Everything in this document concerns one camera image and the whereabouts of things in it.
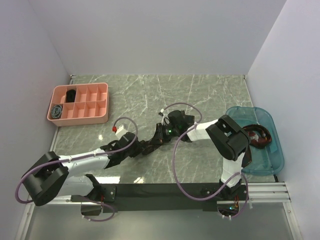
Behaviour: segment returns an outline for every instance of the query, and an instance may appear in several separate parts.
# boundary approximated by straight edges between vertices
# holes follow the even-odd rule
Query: purple cable
[[[123,151],[123,150],[126,150],[126,149],[129,148],[132,144],[134,144],[134,142],[135,142],[135,140],[137,139],[137,136],[138,136],[138,126],[137,126],[137,124],[136,124],[135,121],[133,121],[131,118],[126,117],[126,116],[122,116],[122,117],[119,117],[117,120],[115,120],[113,126],[115,126],[116,123],[117,123],[119,120],[121,120],[121,119],[127,119],[127,120],[129,120],[129,121],[131,121],[131,122],[133,123],[134,128],[135,128],[135,136],[134,136],[133,140],[132,140],[127,146],[125,146],[125,147],[123,147],[123,148],[120,148],[120,149],[118,149],[118,150],[113,150],[113,151],[106,151],[106,152],[97,153],[96,156],[105,155],[105,154],[118,153],[118,152],[121,152],[121,151]],[[75,157],[75,158],[73,158],[71,161],[77,161],[77,160],[81,160],[81,159],[85,159],[85,158],[89,158],[89,157],[93,157],[93,156],[94,156],[93,153],[89,153],[89,154],[87,154],[87,155]],[[47,166],[50,166],[50,165],[53,165],[53,164],[58,164],[58,163],[66,163],[66,162],[68,162],[68,161],[69,161],[68,159],[50,161],[50,162],[41,164],[41,165],[39,165],[39,166],[36,166],[35,168],[33,168],[33,169],[31,169],[30,171],[28,171],[28,172],[27,172],[25,175],[23,175],[23,177],[20,179],[20,181],[19,181],[19,183],[18,183],[18,185],[17,185],[17,187],[16,187],[16,189],[15,189],[15,192],[14,192],[14,197],[15,197],[15,199],[16,199],[19,203],[21,203],[21,204],[29,204],[29,203],[32,203],[33,200],[27,200],[27,201],[25,201],[25,200],[20,199],[20,197],[19,197],[19,189],[20,189],[21,185],[23,184],[23,182],[27,179],[27,177],[28,177],[30,174],[33,174],[35,171],[37,171],[37,170],[39,170],[39,169],[41,169],[41,168],[43,168],[43,167],[47,167]],[[91,201],[91,200],[88,199],[88,198],[86,198],[86,200],[89,201],[89,202],[97,203],[97,204],[100,205],[99,202]],[[107,220],[111,219],[111,218],[115,215],[115,210],[114,210],[113,207],[111,207],[111,206],[109,206],[109,205],[107,205],[107,204],[105,204],[105,203],[102,203],[102,205],[104,205],[104,206],[106,206],[106,207],[108,207],[108,208],[110,208],[110,209],[112,210],[112,215],[111,215],[111,217],[108,217],[108,218],[102,219],[102,220],[94,220],[94,219],[92,219],[91,221],[93,221],[93,222],[103,222],[103,221],[107,221]]]
[[[173,106],[173,105],[177,105],[177,104],[184,104],[184,105],[188,105],[190,106],[191,108],[195,109],[199,114],[200,114],[200,119],[198,122],[200,122],[203,118],[201,112],[196,108],[194,107],[193,105],[189,104],[189,103],[186,103],[186,102],[176,102],[176,103],[173,103],[173,104],[170,104],[168,106],[166,106],[163,110],[166,110],[167,108]],[[190,131],[194,130],[197,128],[197,122],[194,124],[193,127],[191,127],[190,129],[188,129],[187,131],[185,131],[183,134],[181,134],[181,136],[177,139],[177,141],[175,142],[174,144],[174,148],[173,148],[173,155],[172,155],[172,172],[173,172],[173,177],[174,177],[174,180],[177,184],[177,186],[179,187],[180,191],[185,195],[187,196],[188,198],[192,199],[192,200],[195,200],[195,201],[207,201],[209,199],[212,199],[214,198],[216,195],[218,195],[222,189],[224,189],[224,187],[237,175],[240,175],[244,178],[244,181],[245,181],[245,185],[246,185],[246,199],[245,199],[245,202],[244,202],[244,205],[243,207],[241,208],[241,210],[234,216],[232,216],[231,218],[235,218],[237,217],[239,214],[241,214],[243,212],[243,209],[245,208],[245,206],[247,205],[247,202],[248,202],[248,198],[249,198],[249,190],[248,190],[248,181],[245,177],[245,175],[243,173],[240,173],[240,172],[237,172],[235,174],[233,174],[215,193],[213,193],[212,195],[210,196],[207,196],[207,197],[203,197],[203,198],[198,198],[198,197],[194,197],[194,196],[191,196],[190,194],[188,194],[184,189],[183,187],[181,186],[181,183],[179,182],[178,180],[178,177],[177,177],[177,173],[176,173],[176,166],[175,166],[175,159],[176,159],[176,151],[177,151],[177,147],[178,147],[178,144],[180,142],[180,140],[187,134],[189,133]]]

